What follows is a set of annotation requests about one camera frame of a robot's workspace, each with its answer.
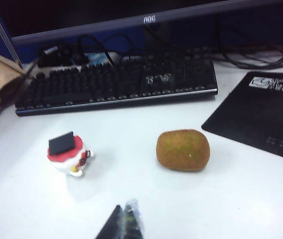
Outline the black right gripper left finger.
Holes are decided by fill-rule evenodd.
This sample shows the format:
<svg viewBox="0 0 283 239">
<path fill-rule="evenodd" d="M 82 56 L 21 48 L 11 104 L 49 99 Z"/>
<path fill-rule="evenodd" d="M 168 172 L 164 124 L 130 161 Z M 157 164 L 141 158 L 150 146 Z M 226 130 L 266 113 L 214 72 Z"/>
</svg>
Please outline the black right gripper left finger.
<svg viewBox="0 0 283 239">
<path fill-rule="evenodd" d="M 121 233 L 122 207 L 116 205 L 96 239 L 119 239 Z"/>
</svg>

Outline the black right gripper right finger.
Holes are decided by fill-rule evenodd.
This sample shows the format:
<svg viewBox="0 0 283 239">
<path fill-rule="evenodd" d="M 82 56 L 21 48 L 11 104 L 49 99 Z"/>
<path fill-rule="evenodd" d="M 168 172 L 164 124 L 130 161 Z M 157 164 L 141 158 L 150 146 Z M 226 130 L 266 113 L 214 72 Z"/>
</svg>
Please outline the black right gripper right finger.
<svg viewBox="0 0 283 239">
<path fill-rule="evenodd" d="M 136 199 L 129 200 L 122 216 L 122 238 L 143 239 L 144 226 Z"/>
</svg>

